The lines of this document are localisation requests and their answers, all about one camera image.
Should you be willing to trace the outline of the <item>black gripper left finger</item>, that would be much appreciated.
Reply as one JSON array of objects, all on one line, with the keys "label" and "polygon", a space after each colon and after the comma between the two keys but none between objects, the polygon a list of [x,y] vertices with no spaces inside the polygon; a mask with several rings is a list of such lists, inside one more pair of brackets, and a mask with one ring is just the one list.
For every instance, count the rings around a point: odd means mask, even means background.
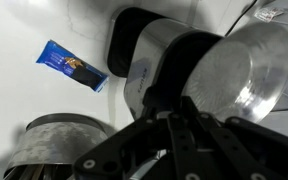
[{"label": "black gripper left finger", "polygon": [[127,180],[169,146],[166,120],[140,118],[80,156],[73,173],[76,180]]}]

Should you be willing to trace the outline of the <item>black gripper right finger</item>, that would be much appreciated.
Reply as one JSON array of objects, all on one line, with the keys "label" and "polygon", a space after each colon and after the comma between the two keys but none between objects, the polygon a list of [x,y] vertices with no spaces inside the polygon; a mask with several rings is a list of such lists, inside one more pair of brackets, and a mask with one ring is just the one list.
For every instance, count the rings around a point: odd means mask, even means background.
[{"label": "black gripper right finger", "polygon": [[288,180],[288,137],[239,117],[217,120],[181,98],[199,153],[224,180]]}]

